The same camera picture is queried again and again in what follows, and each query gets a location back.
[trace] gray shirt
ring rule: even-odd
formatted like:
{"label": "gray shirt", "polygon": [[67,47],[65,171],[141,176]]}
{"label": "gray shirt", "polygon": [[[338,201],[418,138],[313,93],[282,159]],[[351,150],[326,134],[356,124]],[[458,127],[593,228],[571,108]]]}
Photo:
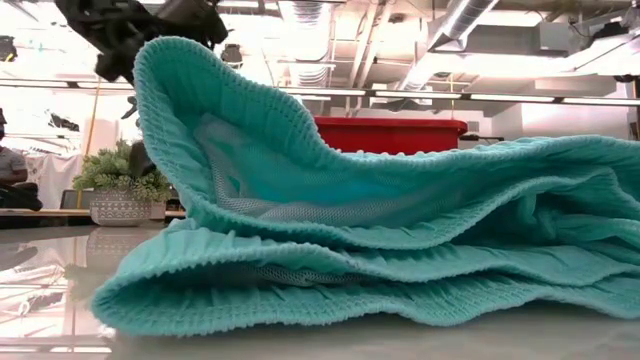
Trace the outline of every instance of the gray shirt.
{"label": "gray shirt", "polygon": [[0,178],[13,175],[14,171],[27,170],[24,157],[7,148],[0,150]]}

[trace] person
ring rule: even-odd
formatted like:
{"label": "person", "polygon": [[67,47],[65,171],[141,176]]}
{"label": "person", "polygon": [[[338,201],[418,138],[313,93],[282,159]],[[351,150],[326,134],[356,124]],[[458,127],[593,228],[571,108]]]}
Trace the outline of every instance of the person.
{"label": "person", "polygon": [[[4,139],[4,124],[0,124],[0,141]],[[18,154],[0,145],[0,183],[14,186],[27,181],[27,163]]]}

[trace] potted plant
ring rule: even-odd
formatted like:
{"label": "potted plant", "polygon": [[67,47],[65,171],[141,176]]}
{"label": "potted plant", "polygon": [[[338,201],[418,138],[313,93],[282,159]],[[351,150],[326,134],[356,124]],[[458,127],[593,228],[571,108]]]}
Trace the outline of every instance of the potted plant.
{"label": "potted plant", "polygon": [[102,226],[138,226],[151,216],[153,203],[171,197],[169,182],[158,170],[134,177],[129,170],[131,146],[118,141],[115,150],[87,156],[82,174],[73,179],[76,190],[93,189],[89,212]]}

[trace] fabric fold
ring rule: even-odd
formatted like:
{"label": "fabric fold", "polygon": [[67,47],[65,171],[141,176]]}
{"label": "fabric fold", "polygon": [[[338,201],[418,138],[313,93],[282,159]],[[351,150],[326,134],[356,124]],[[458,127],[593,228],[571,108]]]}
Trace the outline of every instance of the fabric fold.
{"label": "fabric fold", "polygon": [[135,63],[149,156],[187,219],[121,263],[95,315],[138,335],[394,313],[451,326],[535,300],[640,317],[640,150],[599,136],[342,154],[287,94],[190,40]]}

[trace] table surface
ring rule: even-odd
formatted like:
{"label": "table surface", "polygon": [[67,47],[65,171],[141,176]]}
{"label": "table surface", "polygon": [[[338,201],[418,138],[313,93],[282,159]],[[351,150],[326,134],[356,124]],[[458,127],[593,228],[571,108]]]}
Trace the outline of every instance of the table surface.
{"label": "table surface", "polygon": [[[126,337],[91,315],[89,299],[120,259],[159,226],[0,231],[0,360],[640,358],[640,322],[544,303],[444,329],[370,316],[325,327],[265,326],[187,339]],[[37,254],[11,268],[15,257],[6,255],[29,248]],[[33,305],[35,297],[50,294],[62,299]]]}

